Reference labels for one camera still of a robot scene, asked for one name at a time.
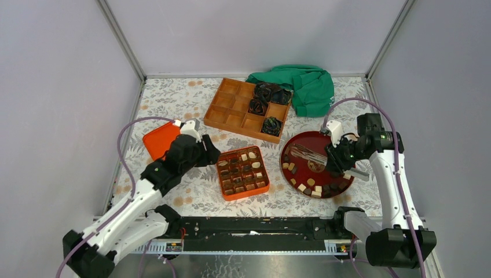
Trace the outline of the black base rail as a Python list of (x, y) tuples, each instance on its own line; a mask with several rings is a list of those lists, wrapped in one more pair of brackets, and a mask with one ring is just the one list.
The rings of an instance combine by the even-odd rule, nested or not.
[(181, 217), (158, 240), (187, 253), (335, 253), (353, 234), (322, 217)]

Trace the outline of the wooden compartment organizer tray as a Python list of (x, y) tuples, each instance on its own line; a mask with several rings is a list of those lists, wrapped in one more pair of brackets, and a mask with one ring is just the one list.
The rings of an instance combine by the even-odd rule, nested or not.
[[(223, 78), (204, 116), (204, 124), (278, 144), (291, 105), (269, 103), (263, 115), (253, 114), (249, 111), (249, 106), (254, 96), (254, 88), (253, 83)], [(262, 126), (268, 117), (274, 117), (281, 123), (277, 136), (262, 132)]]

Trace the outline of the orange box lid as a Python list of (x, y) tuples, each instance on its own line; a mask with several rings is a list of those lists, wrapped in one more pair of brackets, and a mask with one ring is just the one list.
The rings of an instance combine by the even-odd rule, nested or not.
[(142, 141), (150, 157), (156, 160), (164, 156), (170, 149), (171, 143), (180, 134), (180, 128), (169, 122), (144, 135)]

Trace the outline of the dark rolled fabric middle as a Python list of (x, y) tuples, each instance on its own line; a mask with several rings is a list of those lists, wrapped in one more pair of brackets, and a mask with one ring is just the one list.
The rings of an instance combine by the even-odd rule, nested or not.
[(259, 115), (259, 116), (265, 116), (268, 110), (268, 106), (269, 106), (268, 102), (253, 98), (249, 102), (248, 113)]

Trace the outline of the red round plate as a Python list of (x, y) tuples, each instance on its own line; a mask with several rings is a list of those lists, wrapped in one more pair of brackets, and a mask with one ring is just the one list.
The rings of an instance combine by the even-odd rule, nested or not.
[(281, 171), (289, 184), (301, 194), (315, 199), (329, 199), (338, 196), (350, 187), (354, 177), (346, 174), (330, 173), (324, 165), (289, 153), (289, 146), (300, 144), (327, 157), (325, 147), (331, 138), (319, 131), (306, 131), (287, 141), (280, 154)]

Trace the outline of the orange chocolate box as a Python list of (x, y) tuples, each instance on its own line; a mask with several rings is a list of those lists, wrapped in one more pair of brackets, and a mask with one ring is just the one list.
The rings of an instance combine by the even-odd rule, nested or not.
[[(249, 152), (254, 152), (257, 158), (250, 159)], [(242, 154), (247, 155), (246, 161), (242, 161)], [(238, 162), (231, 164), (230, 160), (233, 158), (237, 158)], [(260, 162), (261, 167), (254, 169), (251, 166), (254, 162)], [(216, 167), (222, 196), (228, 202), (260, 195), (269, 190), (270, 181), (265, 162), (261, 150), (256, 145), (221, 153)], [(263, 176), (256, 178), (256, 173), (259, 172)]]

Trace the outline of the dark rolled fabric front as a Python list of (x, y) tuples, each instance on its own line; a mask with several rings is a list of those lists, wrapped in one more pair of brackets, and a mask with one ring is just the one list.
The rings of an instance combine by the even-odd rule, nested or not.
[(281, 128), (283, 126), (282, 121), (271, 116), (265, 118), (261, 127), (261, 133), (268, 134), (270, 136), (279, 137)]

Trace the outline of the dark rolled fabric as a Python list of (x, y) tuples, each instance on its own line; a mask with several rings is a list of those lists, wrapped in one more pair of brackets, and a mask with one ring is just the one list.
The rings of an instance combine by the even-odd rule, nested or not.
[(288, 105), (292, 99), (292, 92), (275, 83), (260, 82), (254, 88), (254, 99), (263, 103)]
[(268, 134), (270, 136), (279, 137), (281, 128), (283, 126), (282, 121), (271, 116), (265, 118), (261, 127), (261, 133)]
[(265, 116), (268, 110), (268, 106), (269, 106), (268, 102), (253, 98), (249, 102), (248, 113), (259, 115), (259, 116)]

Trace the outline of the green cloth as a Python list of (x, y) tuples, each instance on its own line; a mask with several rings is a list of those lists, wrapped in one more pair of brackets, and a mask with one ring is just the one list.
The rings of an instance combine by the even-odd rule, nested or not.
[(251, 73), (246, 81), (275, 83), (292, 91), (291, 102), (298, 117), (323, 117), (334, 103), (335, 89), (331, 74), (314, 65), (278, 65), (267, 72)]

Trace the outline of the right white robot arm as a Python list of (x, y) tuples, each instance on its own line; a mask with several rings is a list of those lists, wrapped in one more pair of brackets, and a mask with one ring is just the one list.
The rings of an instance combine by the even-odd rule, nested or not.
[(367, 160), (378, 185), (382, 224), (371, 220), (362, 209), (340, 208), (340, 218), (332, 223), (335, 236), (351, 234), (365, 244), (372, 266), (423, 268), (424, 260), (437, 244), (436, 234), (424, 227), (411, 197), (404, 169), (404, 147), (397, 132), (383, 127), (379, 114), (357, 117), (358, 136), (350, 139), (340, 122), (325, 120), (321, 132), (331, 139), (325, 147), (326, 170), (360, 179), (369, 175), (355, 170), (358, 161)]

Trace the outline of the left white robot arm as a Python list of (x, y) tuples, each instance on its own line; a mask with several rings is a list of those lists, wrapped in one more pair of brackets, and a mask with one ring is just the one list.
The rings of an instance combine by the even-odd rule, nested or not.
[(216, 164), (220, 154), (207, 134), (200, 140), (188, 134), (178, 135), (163, 158), (147, 165), (124, 199), (82, 232), (71, 230), (63, 237), (64, 260), (56, 276), (60, 277), (68, 266), (79, 277), (109, 277), (127, 254), (145, 242), (160, 235), (176, 236), (178, 220), (161, 211), (138, 227), (129, 226), (152, 203), (179, 185), (189, 170)]

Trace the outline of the metal serving tongs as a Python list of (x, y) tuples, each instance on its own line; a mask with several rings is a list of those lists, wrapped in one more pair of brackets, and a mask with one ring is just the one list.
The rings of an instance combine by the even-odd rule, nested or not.
[(305, 146), (300, 144), (290, 145), (289, 153), (296, 158), (302, 158), (324, 166), (327, 164), (327, 160), (328, 160), (328, 158), (325, 155), (320, 154), (318, 152), (314, 152), (311, 149), (306, 148)]

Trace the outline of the aluminium frame rail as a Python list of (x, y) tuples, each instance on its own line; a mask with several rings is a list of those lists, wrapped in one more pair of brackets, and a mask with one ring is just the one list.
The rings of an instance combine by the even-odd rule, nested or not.
[[(157, 213), (151, 214), (145, 220), (148, 220), (151, 217), (155, 217), (156, 215), (157, 215)], [(167, 230), (169, 229), (169, 227), (173, 221), (180, 219), (181, 217), (177, 216), (177, 215), (173, 215), (173, 216), (169, 216), (168, 218), (169, 218), (169, 226), (168, 226)], [(336, 212), (335, 216), (332, 218), (340, 221), (340, 226), (341, 226), (341, 228), (343, 228), (341, 217), (337, 212)], [(140, 223), (142, 223), (142, 222), (143, 221), (136, 223), (131, 228), (138, 227), (140, 225)], [(356, 237), (354, 235), (353, 235), (352, 240), (353, 239), (359, 240), (358, 237)], [(135, 250), (133, 250), (129, 254), (138, 254), (138, 253), (139, 254), (145, 254), (145, 253), (146, 254), (157, 254), (157, 255), (162, 255), (162, 256), (169, 258), (169, 259), (173, 259), (179, 255), (194, 255), (194, 254), (197, 254), (197, 255), (333, 255), (339, 259), (350, 259), (351, 257), (355, 256), (357, 253), (356, 247), (354, 245), (352, 245), (351, 242), (349, 244), (341, 245), (340, 250), (336, 251), (333, 254), (331, 254), (331, 253), (302, 253), (302, 254), (294, 254), (294, 253), (187, 253), (187, 252), (183, 252), (183, 251), (179, 251), (179, 252), (171, 251), (170, 247), (171, 247), (170, 243), (165, 243), (163, 241), (158, 240), (157, 237), (155, 237), (155, 238), (145, 242), (143, 245), (137, 247)]]

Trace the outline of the floral table mat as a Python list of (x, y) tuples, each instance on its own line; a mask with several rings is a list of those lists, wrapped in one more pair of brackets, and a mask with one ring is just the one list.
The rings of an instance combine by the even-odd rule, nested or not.
[[(131, 188), (130, 175), (139, 177), (152, 158), (143, 145), (143, 136), (162, 126), (169, 118), (203, 119), (221, 83), (219, 78), (148, 79), (139, 100), (137, 118), (127, 146), (127, 168), (121, 169), (113, 189), (112, 202), (118, 202)], [(298, 117), (290, 108), (280, 142), (274, 144), (235, 133), (201, 126), (222, 152), (257, 145), (261, 149), (270, 179), (266, 193), (235, 201), (226, 201), (219, 189), (215, 166), (189, 171), (182, 182), (157, 205), (168, 204), (183, 216), (225, 217), (328, 217), (339, 206), (363, 209), (371, 217), (382, 214), (376, 180), (355, 179), (346, 192), (332, 199), (307, 197), (294, 189), (284, 178), (279, 154), (285, 143), (304, 131), (317, 131), (321, 118)]]

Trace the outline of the dark rolled fabric back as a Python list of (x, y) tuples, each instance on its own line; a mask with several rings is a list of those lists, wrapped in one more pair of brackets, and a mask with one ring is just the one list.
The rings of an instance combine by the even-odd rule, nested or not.
[(254, 88), (254, 99), (263, 103), (288, 105), (292, 99), (292, 92), (275, 83), (260, 82)]

